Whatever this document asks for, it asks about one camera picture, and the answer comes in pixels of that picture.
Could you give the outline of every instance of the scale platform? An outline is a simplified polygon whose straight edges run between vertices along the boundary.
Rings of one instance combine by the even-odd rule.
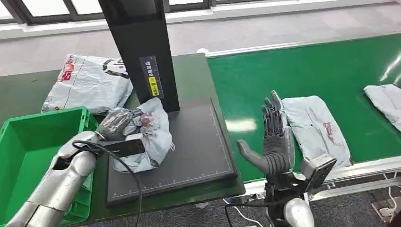
[[[237,177],[212,102],[168,114],[175,151],[150,171],[137,173],[143,196],[194,184]],[[108,206],[135,200],[139,191],[127,173],[113,169],[109,158]]]

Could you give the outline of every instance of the wire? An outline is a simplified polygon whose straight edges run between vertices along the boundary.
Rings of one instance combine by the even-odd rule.
[[[88,146],[88,148],[83,148],[83,147],[77,146],[77,144],[85,144]],[[107,150],[105,147],[103,147],[99,144],[96,144],[96,143],[93,143],[90,141],[76,140],[76,141],[72,142],[72,145],[76,149],[83,150],[83,151],[89,151],[89,152],[94,153],[95,155],[97,155],[97,153],[95,151],[99,151],[99,150],[104,151],[107,155],[113,157],[115,160],[120,162],[128,170],[128,172],[131,174],[131,176],[134,178],[135,182],[137,183],[137,187],[138,187],[138,191],[139,191],[138,214],[137,214],[138,216],[137,216],[137,221],[135,222],[135,227],[137,227],[138,223],[139,223],[140,214],[142,211],[142,190],[140,188],[139,181],[138,181],[135,173],[130,169],[130,167],[124,161],[122,161],[114,153],[112,153],[111,151]]]
[[[236,210],[238,211],[239,215],[241,215],[241,217],[243,217],[245,220],[254,222],[254,223],[258,224],[260,227],[263,227],[263,225],[262,225],[259,221],[252,220],[252,219],[250,219],[250,218],[245,217],[245,216],[241,213],[241,211],[238,209],[238,207],[234,207],[234,209],[236,209]]]
[[[231,219],[230,216],[228,215],[228,211],[227,211],[227,207],[268,207],[268,206],[274,206],[274,205],[279,205],[282,203],[285,203],[287,201],[290,201],[294,198],[298,198],[298,196],[302,195],[303,193],[300,194],[295,194],[292,196],[289,196],[287,198],[281,199],[279,201],[274,201],[274,202],[266,202],[263,204],[245,204],[245,203],[228,203],[226,202],[226,205],[224,206],[224,212],[226,213],[226,217],[228,220],[228,224],[230,225],[230,227],[233,227],[233,224],[231,223]]]
[[[396,178],[396,177],[397,177],[397,171],[395,171],[395,173],[394,173],[394,178]],[[391,198],[392,202],[394,203],[394,207],[392,208],[392,214],[391,214],[391,218],[390,218],[390,222],[389,222],[389,223],[391,223],[394,218],[395,211],[397,210],[397,202],[395,201],[393,196],[391,196],[391,186],[389,187],[389,197]]]

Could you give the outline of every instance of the gray plastic bag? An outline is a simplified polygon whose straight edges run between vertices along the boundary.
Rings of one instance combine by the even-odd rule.
[[[393,84],[369,85],[364,88],[373,105],[401,131],[401,89]]]
[[[285,98],[282,103],[304,157],[313,159],[326,154],[337,159],[335,168],[352,165],[347,142],[322,99]]]
[[[42,113],[78,106],[104,113],[124,106],[132,89],[121,59],[68,54]]]
[[[141,140],[145,152],[121,158],[135,173],[157,168],[168,152],[174,151],[168,115],[160,99],[152,98],[137,109],[143,114],[133,118],[123,134],[128,135],[125,140]],[[117,171],[127,172],[125,167],[116,160],[113,160],[113,167]]]

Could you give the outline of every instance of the robotic arm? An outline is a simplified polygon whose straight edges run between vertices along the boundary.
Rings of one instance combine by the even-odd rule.
[[[5,227],[58,226],[86,177],[95,169],[96,158],[102,155],[80,150],[73,142],[83,140],[98,144],[118,140],[128,122],[141,114],[138,109],[115,109],[96,131],[84,131],[70,139],[59,149],[36,189]]]
[[[237,142],[238,149],[247,161],[266,174],[264,202],[274,226],[313,227],[312,212],[305,202],[307,198],[302,198],[302,195],[322,185],[336,159],[327,155],[311,160],[304,158],[299,167],[303,175],[293,173],[295,150],[292,131],[279,96],[275,91],[271,96],[272,101],[265,98],[262,107],[262,154],[251,150],[244,140]]]

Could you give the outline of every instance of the black cable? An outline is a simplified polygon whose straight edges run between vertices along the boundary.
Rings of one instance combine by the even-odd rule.
[[[289,197],[284,198],[284,199],[279,200],[279,201],[265,202],[265,203],[262,203],[262,204],[230,203],[230,204],[226,204],[224,206],[224,212],[226,213],[228,224],[230,225],[230,227],[233,227],[233,224],[231,223],[230,216],[228,215],[227,207],[269,207],[269,206],[279,205],[281,203],[285,203],[285,202],[290,201],[292,199],[298,198],[298,196],[300,196],[300,195],[301,194],[295,194],[293,196],[289,196]]]
[[[88,148],[77,146],[77,144],[85,144],[88,146]],[[137,179],[137,176],[135,175],[135,173],[130,169],[130,167],[124,161],[121,160],[121,158],[117,157],[113,152],[107,150],[105,147],[103,147],[99,144],[96,144],[96,143],[93,143],[90,141],[76,140],[76,141],[72,142],[72,145],[76,149],[83,150],[83,151],[89,151],[89,152],[94,153],[95,155],[98,155],[98,153],[95,152],[96,150],[104,151],[107,155],[113,157],[118,162],[120,162],[128,170],[128,172],[131,174],[131,176],[134,178],[135,182],[137,183],[137,187],[139,190],[138,214],[137,214],[138,216],[137,216],[137,221],[135,222],[135,227],[137,227],[138,223],[139,223],[140,213],[142,211],[142,190],[140,188],[139,180]]]

